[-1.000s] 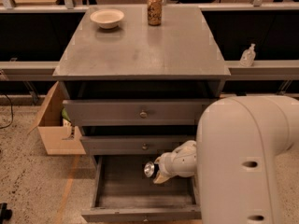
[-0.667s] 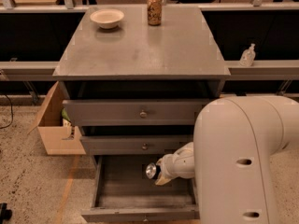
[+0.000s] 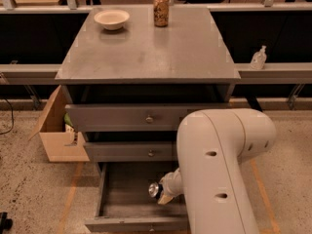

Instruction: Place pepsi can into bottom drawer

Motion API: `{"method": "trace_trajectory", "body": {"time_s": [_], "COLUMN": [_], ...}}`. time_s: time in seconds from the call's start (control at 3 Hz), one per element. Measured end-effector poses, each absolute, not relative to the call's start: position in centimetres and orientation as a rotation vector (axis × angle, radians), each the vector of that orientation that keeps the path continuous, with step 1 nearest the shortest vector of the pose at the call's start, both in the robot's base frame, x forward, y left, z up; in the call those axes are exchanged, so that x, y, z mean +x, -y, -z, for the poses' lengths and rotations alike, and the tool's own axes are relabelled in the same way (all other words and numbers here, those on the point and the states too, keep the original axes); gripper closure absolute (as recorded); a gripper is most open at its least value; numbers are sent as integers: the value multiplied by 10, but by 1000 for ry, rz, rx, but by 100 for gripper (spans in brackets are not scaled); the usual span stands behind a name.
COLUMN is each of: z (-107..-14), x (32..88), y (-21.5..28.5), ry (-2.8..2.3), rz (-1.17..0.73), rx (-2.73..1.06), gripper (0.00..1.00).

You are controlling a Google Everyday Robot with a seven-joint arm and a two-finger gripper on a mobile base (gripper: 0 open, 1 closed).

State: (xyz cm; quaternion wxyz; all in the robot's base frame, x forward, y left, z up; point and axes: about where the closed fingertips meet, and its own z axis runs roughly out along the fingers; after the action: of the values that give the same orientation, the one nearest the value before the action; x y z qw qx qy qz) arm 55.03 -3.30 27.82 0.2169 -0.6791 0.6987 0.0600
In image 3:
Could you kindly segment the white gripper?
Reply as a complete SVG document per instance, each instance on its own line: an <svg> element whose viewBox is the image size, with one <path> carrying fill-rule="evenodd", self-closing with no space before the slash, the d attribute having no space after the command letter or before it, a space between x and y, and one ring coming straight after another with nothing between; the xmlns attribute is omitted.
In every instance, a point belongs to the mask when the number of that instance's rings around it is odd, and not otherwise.
<svg viewBox="0 0 312 234"><path fill-rule="evenodd" d="M178 196L183 193L183 185L180 169L174 172L165 174L159 181L160 184L165 184L166 194L162 194L158 199L159 205L167 205L174 199L173 196Z"/></svg>

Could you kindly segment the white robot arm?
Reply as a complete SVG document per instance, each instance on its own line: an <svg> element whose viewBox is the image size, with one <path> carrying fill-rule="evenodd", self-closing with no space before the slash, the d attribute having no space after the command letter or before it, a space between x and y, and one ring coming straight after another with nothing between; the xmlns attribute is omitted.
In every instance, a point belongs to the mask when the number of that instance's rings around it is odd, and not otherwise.
<svg viewBox="0 0 312 234"><path fill-rule="evenodd" d="M239 161L273 145L276 128L254 109L190 113L176 134L179 168L161 183L166 196L185 198L192 234L259 234Z"/></svg>

